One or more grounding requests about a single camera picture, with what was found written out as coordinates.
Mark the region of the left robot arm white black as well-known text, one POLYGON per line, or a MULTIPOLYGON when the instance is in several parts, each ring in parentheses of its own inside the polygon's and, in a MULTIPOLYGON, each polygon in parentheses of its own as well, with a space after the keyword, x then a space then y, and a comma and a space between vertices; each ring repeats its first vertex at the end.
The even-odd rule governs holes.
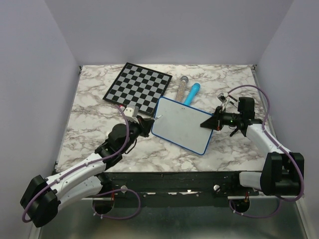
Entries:
POLYGON ((122 160, 138 137, 148 137, 155 122, 142 116, 126 116, 124 120, 125 123, 115 125, 108 138, 83 161, 46 178, 37 175, 31 179, 20 200, 24 223, 32 222, 40 228, 67 204, 110 193, 111 185, 103 180, 104 172, 122 160))

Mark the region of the blue framed whiteboard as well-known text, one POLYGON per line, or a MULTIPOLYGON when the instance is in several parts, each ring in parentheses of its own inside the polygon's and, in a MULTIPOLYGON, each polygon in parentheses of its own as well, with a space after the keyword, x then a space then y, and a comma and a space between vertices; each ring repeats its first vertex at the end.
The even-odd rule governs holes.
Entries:
POLYGON ((152 134, 198 155, 204 155, 213 131, 200 124, 212 114, 166 97, 158 100, 152 134))

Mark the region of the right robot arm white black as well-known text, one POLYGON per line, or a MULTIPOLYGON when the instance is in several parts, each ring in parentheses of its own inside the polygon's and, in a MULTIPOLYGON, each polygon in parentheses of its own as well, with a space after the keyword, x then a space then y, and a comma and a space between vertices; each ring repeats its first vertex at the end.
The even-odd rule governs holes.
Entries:
POLYGON ((298 196, 302 191, 304 158, 280 143, 265 128, 262 120, 255 118, 255 101, 240 97, 237 113, 228 113, 224 105, 201 123, 202 128, 220 131, 224 126, 234 127, 253 142, 265 156, 262 171, 242 171, 239 178, 231 180, 230 191, 241 195, 247 188, 263 192, 267 196, 298 196))

